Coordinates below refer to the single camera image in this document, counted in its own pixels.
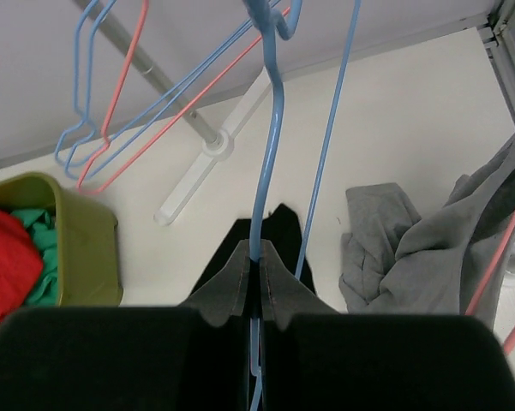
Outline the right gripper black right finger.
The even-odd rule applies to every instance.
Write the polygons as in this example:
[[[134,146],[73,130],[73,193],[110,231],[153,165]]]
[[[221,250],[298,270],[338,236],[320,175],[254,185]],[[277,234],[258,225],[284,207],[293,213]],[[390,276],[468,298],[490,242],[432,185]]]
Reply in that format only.
[[[494,334],[460,315],[342,314],[261,244],[266,410],[515,410]]]

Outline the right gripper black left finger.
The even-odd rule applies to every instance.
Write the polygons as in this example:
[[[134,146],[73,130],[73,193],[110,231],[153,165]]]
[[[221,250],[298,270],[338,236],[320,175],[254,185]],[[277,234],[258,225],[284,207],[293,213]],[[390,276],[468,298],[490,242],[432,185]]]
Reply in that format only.
[[[0,326],[0,410],[246,410],[249,251],[174,307],[26,308]]]

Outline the blue hanger with black top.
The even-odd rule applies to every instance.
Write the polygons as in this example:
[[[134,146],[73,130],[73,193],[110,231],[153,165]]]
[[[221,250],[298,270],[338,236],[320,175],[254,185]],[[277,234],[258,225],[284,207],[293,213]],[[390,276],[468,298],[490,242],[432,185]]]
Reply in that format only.
[[[246,1],[244,5],[248,11],[249,18],[261,34],[265,69],[272,84],[272,117],[266,142],[266,150],[260,170],[258,186],[256,189],[255,202],[249,230],[250,275],[252,277],[258,277],[260,269],[260,242],[263,214],[270,181],[272,178],[272,171],[275,165],[279,137],[284,117],[284,83],[278,68],[276,38],[280,37],[282,40],[287,41],[294,36],[297,24],[299,22],[299,16],[301,14],[302,2],[292,1],[290,3],[289,14],[286,18],[284,18],[282,14],[274,9],[267,1]],[[320,192],[320,185],[325,168],[326,156],[330,145],[335,116],[337,114],[338,101],[342,91],[344,75],[350,57],[351,46],[355,37],[356,24],[361,5],[362,3],[360,1],[354,2],[350,17],[350,26],[344,44],[342,62],[339,67],[338,79],[334,89],[332,105],[326,125],[326,132],[322,143],[318,168],[314,179],[313,191],[308,207],[308,215],[302,235],[302,244],[300,246],[296,262],[296,279],[299,279],[302,273],[302,264],[305,258],[309,234],[314,219],[314,211]]]

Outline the black tank top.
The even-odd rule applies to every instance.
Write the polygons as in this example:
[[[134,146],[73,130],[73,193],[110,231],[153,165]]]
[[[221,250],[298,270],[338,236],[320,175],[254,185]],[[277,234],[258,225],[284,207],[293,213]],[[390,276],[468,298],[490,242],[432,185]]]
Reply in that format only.
[[[195,283],[189,297],[215,277],[228,263],[240,241],[249,238],[251,220],[237,219],[221,241],[219,247],[207,263],[200,278]],[[268,213],[261,225],[261,238],[272,243],[285,268],[296,274],[296,267],[302,245],[302,229],[297,214],[286,204],[279,204]]]

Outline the grey tank top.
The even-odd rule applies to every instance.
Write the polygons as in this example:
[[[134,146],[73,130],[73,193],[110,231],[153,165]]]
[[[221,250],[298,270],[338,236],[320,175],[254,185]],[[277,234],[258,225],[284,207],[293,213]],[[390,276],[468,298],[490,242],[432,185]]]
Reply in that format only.
[[[515,212],[515,134],[428,217],[396,183],[345,195],[339,288],[348,313],[462,314]]]

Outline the green tank top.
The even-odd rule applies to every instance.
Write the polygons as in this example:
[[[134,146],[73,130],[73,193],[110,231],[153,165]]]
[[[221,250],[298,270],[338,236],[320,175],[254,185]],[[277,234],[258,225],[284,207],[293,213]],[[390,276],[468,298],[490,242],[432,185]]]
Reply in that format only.
[[[58,245],[55,217],[45,209],[18,209],[10,213],[19,219],[38,249],[43,268],[28,293],[25,306],[49,307],[58,303]]]

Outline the red tank top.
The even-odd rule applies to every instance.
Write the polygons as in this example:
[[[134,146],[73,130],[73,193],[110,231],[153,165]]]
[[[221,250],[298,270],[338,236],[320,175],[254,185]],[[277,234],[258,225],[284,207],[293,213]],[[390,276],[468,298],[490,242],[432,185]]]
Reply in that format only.
[[[0,210],[0,323],[23,304],[42,269],[21,221]]]

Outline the pink hanger with grey top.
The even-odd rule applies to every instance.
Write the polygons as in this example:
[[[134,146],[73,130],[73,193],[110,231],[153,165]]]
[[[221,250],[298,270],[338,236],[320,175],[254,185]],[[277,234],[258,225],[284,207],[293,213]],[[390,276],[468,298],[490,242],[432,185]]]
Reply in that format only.
[[[494,271],[500,265],[501,258],[504,256],[505,251],[508,247],[508,243],[511,240],[511,236],[515,230],[515,211],[509,220],[509,224],[506,228],[505,233],[503,234],[499,246],[496,248],[492,259],[490,260],[486,271],[484,272],[482,279],[476,287],[475,294],[473,294],[470,299],[470,303],[467,306],[464,314],[472,316],[476,313],[477,306],[485,292],[485,288],[487,288],[490,280],[493,277]],[[515,325],[513,326],[511,332],[506,337],[505,341],[502,344],[502,348],[506,355],[509,355],[515,349]]]

